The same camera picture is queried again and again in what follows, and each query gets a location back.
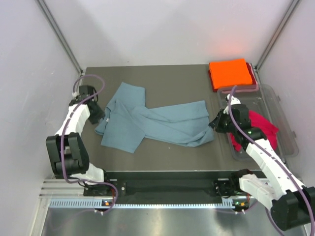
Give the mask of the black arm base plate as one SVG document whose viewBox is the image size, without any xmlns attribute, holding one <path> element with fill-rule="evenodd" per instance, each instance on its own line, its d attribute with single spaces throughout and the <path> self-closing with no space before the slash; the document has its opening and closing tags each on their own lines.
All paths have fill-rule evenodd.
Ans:
<svg viewBox="0 0 315 236">
<path fill-rule="evenodd" d="M 242 194 L 233 171 L 138 171 L 106 172 L 120 196 L 137 193 L 198 193 L 230 197 Z"/>
</svg>

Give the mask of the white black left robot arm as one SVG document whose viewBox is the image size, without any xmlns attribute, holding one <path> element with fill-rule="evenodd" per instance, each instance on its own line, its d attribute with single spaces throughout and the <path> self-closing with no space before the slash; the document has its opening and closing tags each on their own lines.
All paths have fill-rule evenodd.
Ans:
<svg viewBox="0 0 315 236">
<path fill-rule="evenodd" d="M 68 107 L 67 116 L 55 135 L 46 139 L 46 148 L 53 173 L 57 177 L 82 179 L 94 184 L 95 190 L 106 195 L 112 184 L 105 179 L 103 169 L 90 163 L 88 151 L 81 134 L 89 121 L 97 124 L 104 117 L 104 111 L 97 104 L 98 95 L 92 86 L 80 86 Z"/>
</svg>

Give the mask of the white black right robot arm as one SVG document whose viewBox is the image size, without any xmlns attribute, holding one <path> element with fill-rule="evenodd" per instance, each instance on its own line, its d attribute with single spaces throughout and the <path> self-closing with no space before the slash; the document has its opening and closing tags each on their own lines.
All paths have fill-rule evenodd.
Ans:
<svg viewBox="0 0 315 236">
<path fill-rule="evenodd" d="M 315 189 L 295 177 L 273 150 L 263 131 L 253 127 L 250 111 L 241 101 L 228 94 L 227 106 L 209 124 L 218 133 L 230 133 L 243 150 L 256 162 L 269 183 L 261 181 L 250 170 L 234 172 L 230 190 L 237 195 L 246 192 L 270 212 L 282 230 L 310 224 L 315 234 Z"/>
</svg>

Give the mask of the light blue t-shirt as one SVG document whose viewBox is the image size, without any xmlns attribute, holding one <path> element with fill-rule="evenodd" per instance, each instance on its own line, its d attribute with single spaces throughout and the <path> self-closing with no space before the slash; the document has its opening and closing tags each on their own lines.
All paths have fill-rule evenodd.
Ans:
<svg viewBox="0 0 315 236">
<path fill-rule="evenodd" d="M 101 145 L 134 153 L 143 139 L 198 147 L 215 139 L 205 101 L 149 109 L 145 89 L 121 83 L 95 132 Z"/>
</svg>

